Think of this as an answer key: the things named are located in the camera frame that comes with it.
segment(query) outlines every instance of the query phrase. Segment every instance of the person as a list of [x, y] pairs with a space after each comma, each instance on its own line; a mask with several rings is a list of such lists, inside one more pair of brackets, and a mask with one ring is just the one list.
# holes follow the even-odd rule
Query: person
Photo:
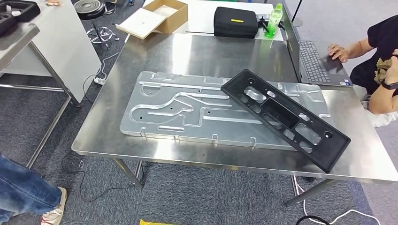
[[0, 224], [33, 212], [43, 214], [41, 225], [59, 225], [66, 198], [64, 188], [48, 184], [34, 171], [0, 154]]
[[350, 78], [373, 126], [380, 127], [398, 118], [398, 90], [384, 87], [398, 82], [398, 15], [370, 27], [366, 39], [347, 48], [331, 44], [328, 52], [344, 63], [375, 48], [374, 55], [357, 65]]

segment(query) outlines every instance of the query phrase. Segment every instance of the desk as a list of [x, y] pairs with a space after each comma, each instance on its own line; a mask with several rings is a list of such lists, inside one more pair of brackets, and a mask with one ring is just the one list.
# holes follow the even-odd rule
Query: desk
[[[154, 0], [146, 0], [143, 6], [148, 5]], [[213, 19], [214, 12], [217, 7], [237, 8], [255, 12], [257, 15], [270, 15], [274, 9], [272, 4], [262, 3], [247, 3], [247, 2], [230, 2], [230, 1], [207, 1], [207, 0], [179, 0], [188, 4], [188, 21], [173, 32], [173, 34], [184, 34], [186, 32], [195, 35], [213, 36], [214, 27]], [[266, 40], [263, 32], [258, 32], [254, 39]], [[282, 41], [282, 33], [278, 28], [275, 36], [272, 38], [275, 41]]]
[[[37, 56], [40, 52], [78, 105], [84, 97], [84, 81], [97, 73], [101, 62], [71, 1], [57, 7], [47, 6], [42, 0], [33, 1], [40, 8], [40, 14], [30, 21], [40, 30], [31, 41], [35, 47], [23, 48], [6, 68], [0, 67], [0, 74], [53, 77]], [[85, 90], [93, 79], [89, 78], [84, 84]]]
[[39, 86], [27, 86], [27, 85], [15, 85], [15, 84], [3, 84], [0, 83], [0, 88], [14, 88], [14, 89], [25, 89], [25, 90], [45, 90], [45, 91], [59, 91], [65, 92], [68, 95], [68, 98], [62, 105], [58, 114], [55, 116], [53, 122], [45, 133], [44, 137], [40, 141], [38, 147], [33, 153], [31, 159], [29, 160], [26, 167], [31, 168], [33, 163], [36, 161], [36, 158], [40, 154], [44, 145], [47, 142], [47, 139], [50, 137], [53, 132], [54, 127], [57, 125], [58, 120], [62, 116], [69, 102], [73, 101], [72, 95], [69, 89], [62, 82], [58, 74], [55, 72], [53, 67], [48, 63], [43, 54], [38, 50], [37, 46], [33, 43], [33, 38], [40, 32], [35, 24], [32, 23], [18, 23], [14, 28], [9, 29], [6, 33], [4, 33], [0, 37], [0, 69], [6, 67], [10, 61], [19, 54], [20, 51], [28, 46], [36, 55], [41, 65], [47, 69], [47, 72], [56, 80], [56, 82], [62, 88], [53, 88], [53, 87], [39, 87]]
[[116, 158], [129, 177], [133, 175], [120, 164], [121, 158], [326, 179], [306, 191], [308, 196], [336, 180], [398, 181], [398, 172], [352, 88], [322, 90], [336, 127], [352, 140], [329, 174], [296, 151], [143, 139], [120, 132], [122, 116], [141, 71], [233, 77], [244, 68], [268, 81], [297, 82], [282, 41], [190, 34], [151, 34], [145, 40], [130, 38], [72, 150], [81, 155]]

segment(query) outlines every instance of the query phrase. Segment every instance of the aluminum plate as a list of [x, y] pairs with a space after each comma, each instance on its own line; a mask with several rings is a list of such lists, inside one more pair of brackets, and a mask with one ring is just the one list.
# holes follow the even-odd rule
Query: aluminum plate
[[[141, 72], [120, 130], [127, 135], [147, 138], [295, 151], [221, 91], [221, 86], [229, 80]], [[319, 86], [283, 82], [270, 84], [334, 125]]]

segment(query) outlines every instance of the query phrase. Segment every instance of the hand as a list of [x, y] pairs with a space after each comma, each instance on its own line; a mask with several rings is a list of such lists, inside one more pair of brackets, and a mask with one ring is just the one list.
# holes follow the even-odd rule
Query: hand
[[391, 67], [387, 70], [386, 79], [384, 81], [388, 85], [398, 82], [398, 49], [395, 49], [392, 54]]
[[341, 62], [347, 62], [348, 61], [348, 51], [337, 45], [337, 44], [331, 44], [328, 47], [329, 51], [329, 56], [332, 56], [332, 59], [339, 59]]

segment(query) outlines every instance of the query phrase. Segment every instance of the laptop screen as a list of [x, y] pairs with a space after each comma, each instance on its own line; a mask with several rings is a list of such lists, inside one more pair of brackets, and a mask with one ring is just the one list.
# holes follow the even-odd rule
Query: laptop screen
[[283, 22], [286, 31], [286, 42], [289, 50], [290, 58], [294, 66], [296, 76], [300, 79], [300, 54], [299, 54], [299, 34], [296, 28], [291, 24], [291, 15], [286, 10], [286, 3], [283, 1]]

